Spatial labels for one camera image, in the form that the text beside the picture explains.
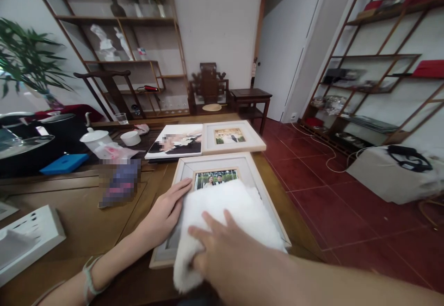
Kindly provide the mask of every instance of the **red tile floor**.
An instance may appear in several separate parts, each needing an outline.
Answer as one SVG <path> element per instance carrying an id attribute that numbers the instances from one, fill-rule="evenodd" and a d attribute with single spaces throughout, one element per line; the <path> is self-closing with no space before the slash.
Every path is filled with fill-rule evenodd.
<path id="1" fill-rule="evenodd" d="M 263 138 L 267 160 L 328 262 L 444 293 L 443 208 L 427 208 L 442 226 L 434 231 L 416 203 L 387 203 L 349 174 L 330 171 L 332 151 L 291 124 L 267 119 Z M 344 170 L 346 157 L 338 153 L 329 166 Z"/>

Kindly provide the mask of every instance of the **doorway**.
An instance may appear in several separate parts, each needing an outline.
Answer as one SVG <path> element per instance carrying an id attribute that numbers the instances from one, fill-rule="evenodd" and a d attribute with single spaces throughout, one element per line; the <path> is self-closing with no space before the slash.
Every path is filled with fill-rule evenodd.
<path id="1" fill-rule="evenodd" d="M 265 0 L 254 88 L 273 95 L 270 119 L 281 121 L 319 6 L 320 0 Z"/>

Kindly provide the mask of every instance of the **framed photo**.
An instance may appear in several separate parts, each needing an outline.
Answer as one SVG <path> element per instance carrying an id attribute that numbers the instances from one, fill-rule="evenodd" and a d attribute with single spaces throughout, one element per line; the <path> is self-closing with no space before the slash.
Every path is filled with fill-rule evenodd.
<path id="1" fill-rule="evenodd" d="M 278 213 L 250 153 L 230 153 L 181 158 L 176 168 L 173 184 L 188 177 L 192 178 L 194 185 L 193 190 L 205 187 L 217 187 L 217 185 L 222 182 L 230 182 L 235 179 L 241 179 L 247 187 L 256 187 L 271 220 L 281 235 L 281 238 L 284 240 L 285 247 L 291 247 L 287 232 L 285 232 L 284 226 L 277 215 Z M 154 249 L 149 264 L 150 268 L 160 269 L 174 265 L 177 248 L 179 246 L 181 225 L 182 215 L 179 217 L 179 221 L 171 233 L 171 236 L 163 244 Z"/>
<path id="2" fill-rule="evenodd" d="M 145 159 L 174 159 L 202 155 L 202 124 L 166 125 Z"/>
<path id="3" fill-rule="evenodd" d="M 265 151 L 267 148 L 259 134 L 247 120 L 203 125 L 202 154 Z"/>

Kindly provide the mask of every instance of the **white figurine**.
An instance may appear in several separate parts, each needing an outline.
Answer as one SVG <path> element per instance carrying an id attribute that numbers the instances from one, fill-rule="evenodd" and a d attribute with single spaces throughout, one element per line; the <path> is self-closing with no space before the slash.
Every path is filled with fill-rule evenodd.
<path id="1" fill-rule="evenodd" d="M 122 45 L 123 50 L 126 52 L 126 54 L 129 57 L 130 61 L 134 60 L 133 55 L 131 54 L 130 48 L 128 47 L 128 44 L 126 43 L 126 39 L 123 36 L 122 32 L 119 31 L 119 29 L 117 27 L 114 27 L 114 30 L 116 31 L 116 36 L 117 38 L 120 40 L 120 44 Z"/>
<path id="2" fill-rule="evenodd" d="M 120 61 L 120 58 L 115 55 L 117 49 L 112 46 L 112 41 L 108 39 L 102 27 L 93 24 L 91 31 L 100 39 L 100 53 L 105 58 L 105 61 Z"/>

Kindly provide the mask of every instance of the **small wooden stool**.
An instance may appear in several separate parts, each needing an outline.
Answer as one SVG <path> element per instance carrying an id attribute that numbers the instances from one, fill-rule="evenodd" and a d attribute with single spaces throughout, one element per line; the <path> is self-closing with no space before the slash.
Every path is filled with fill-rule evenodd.
<path id="1" fill-rule="evenodd" d="M 236 110 L 236 113 L 238 113 L 241 119 L 249 119 L 252 125 L 254 119 L 262 119 L 259 130 L 259 134 L 262 136 L 270 98 L 273 95 L 259 88 L 231 90 L 230 93 L 234 101 L 234 110 Z M 258 103 L 265 103 L 264 112 L 256 108 L 256 104 Z"/>

